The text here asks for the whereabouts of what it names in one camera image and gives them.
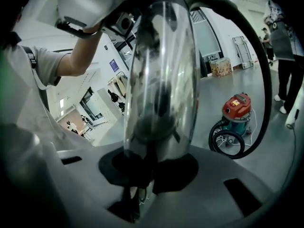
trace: black base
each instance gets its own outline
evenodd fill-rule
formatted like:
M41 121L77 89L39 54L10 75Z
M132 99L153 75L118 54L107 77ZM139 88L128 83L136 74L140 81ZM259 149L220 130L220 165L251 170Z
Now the black base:
M146 188L154 180L153 193L179 191L197 175L199 165L191 154L176 160L165 160L154 168L147 166L139 156L126 158L123 147L104 155L99 170L113 185Z

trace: vacuum cleaner hose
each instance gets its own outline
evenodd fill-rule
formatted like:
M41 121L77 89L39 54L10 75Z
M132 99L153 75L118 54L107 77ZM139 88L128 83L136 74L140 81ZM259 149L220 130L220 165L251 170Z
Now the vacuum cleaner hose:
M212 9L217 14L232 20L245 34L245 36L250 41L253 49L256 52L256 56L260 63L260 68L262 71L262 77L264 82L264 94L265 94L264 118L262 121L261 130L255 142L251 145L249 149L233 157L233 159L243 158L249 155L252 151L254 151L257 148L257 146L261 143L270 120L271 103L272 103L272 84L271 84L270 69L264 48L259 38L257 37L257 34L249 24L249 22L246 20L246 18L242 15L242 13L238 10L237 6L233 2L229 0L184 0L184 1L188 6L189 11L197 7L206 7Z
M222 130L222 131L219 131L217 133L214 133L214 131L221 127L221 126L224 126L224 125L227 125L228 123L221 120L219 122L217 122L211 129L210 133L209 133L209 148L212 150L212 151L215 151L215 152L218 152L218 153L221 153L231 159L239 159L239 156L244 153L245 151L245 142L244 142L244 139L242 138L241 135L239 135L238 133L236 132L233 132L233 131L229 131L229 130ZM225 152L223 152L218 144L217 144L217 138L221 135L230 135L230 136L233 136L235 137L239 144L240 144L240 150L237 154L233 155L233 154L227 154Z

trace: cardboard box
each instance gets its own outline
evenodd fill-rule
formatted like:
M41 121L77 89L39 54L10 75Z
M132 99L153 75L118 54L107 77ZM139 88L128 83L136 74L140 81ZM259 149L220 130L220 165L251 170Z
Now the cardboard box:
M210 61L212 75L215 77L223 77L231 74L231 62L228 57Z

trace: black pants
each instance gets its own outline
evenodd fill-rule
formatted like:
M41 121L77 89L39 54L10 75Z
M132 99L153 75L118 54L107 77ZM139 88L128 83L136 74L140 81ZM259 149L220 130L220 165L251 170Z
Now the black pants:
M295 61L279 60L279 97L285 100L284 108L289 113L302 86L304 76L304 57L294 55ZM287 83L291 82L287 94Z
M274 50L272 48L266 48L267 57L269 60L274 60Z

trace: black strap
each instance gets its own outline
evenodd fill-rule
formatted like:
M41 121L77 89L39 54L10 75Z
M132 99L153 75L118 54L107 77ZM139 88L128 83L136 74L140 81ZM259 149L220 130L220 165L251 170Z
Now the black strap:
M34 53L32 52L32 50L29 47L24 47L24 46L22 46L22 47L23 47L23 49L25 50L25 52L27 53L27 55L29 57L30 63L32 65L32 68L36 68L37 61L35 59Z
M31 64L32 68L36 68L37 61L35 59L35 55L34 55L33 51L29 47L24 47L24 46L22 46L22 47L23 47L23 49L25 50L25 52L27 53L27 55L29 57L30 64ZM44 106L49 111L48 99L47 99L48 98L47 91L39 89L39 94L40 94L40 98L41 98Z

